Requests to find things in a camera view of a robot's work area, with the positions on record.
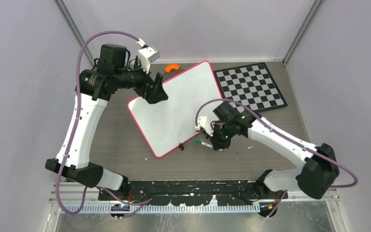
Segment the green whiteboard marker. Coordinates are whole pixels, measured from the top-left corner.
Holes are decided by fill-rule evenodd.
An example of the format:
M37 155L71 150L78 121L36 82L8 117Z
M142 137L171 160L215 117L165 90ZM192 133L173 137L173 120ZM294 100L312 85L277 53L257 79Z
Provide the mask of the green whiteboard marker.
M193 142L197 143L197 144L200 144L200 145L203 145L203 146L206 146L206 147L209 147L209 148L213 148L213 146L207 142L204 142L203 140L198 140L198 139L195 139L193 138Z

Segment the whiteboard with pink frame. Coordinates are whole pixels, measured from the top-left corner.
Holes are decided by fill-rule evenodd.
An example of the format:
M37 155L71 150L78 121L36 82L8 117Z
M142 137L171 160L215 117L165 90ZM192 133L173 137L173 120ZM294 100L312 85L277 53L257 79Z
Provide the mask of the whiteboard with pink frame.
M155 157L161 158L196 136L195 116L215 120L213 109L219 102L200 107L222 97L210 62L202 61L163 82L168 100L148 104L141 97L128 101L127 108Z

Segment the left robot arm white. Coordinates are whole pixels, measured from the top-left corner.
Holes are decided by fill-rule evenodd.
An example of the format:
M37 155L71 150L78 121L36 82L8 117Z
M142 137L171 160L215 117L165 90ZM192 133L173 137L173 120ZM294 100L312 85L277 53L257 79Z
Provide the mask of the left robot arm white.
M45 168L88 188L110 190L117 200L128 196L129 183L124 175L109 171L89 160L89 153L100 117L110 98L119 89L133 89L148 104L166 101L163 76L150 76L150 66L158 59L157 49L144 45L130 66L125 46L104 44L92 69L79 73L73 118L62 148L48 159Z

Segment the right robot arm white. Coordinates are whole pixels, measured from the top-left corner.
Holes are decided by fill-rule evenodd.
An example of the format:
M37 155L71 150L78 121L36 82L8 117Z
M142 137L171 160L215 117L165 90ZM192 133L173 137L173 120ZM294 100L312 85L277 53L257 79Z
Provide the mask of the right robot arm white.
M221 103L213 113L219 119L208 134L214 150L229 148L232 137L242 135L266 145L295 165L291 170L266 170L257 179L257 194L262 198L280 190L301 190L311 198L321 199L340 174L339 167L332 163L336 157L328 144L317 146L303 141L261 115L239 112L228 102Z

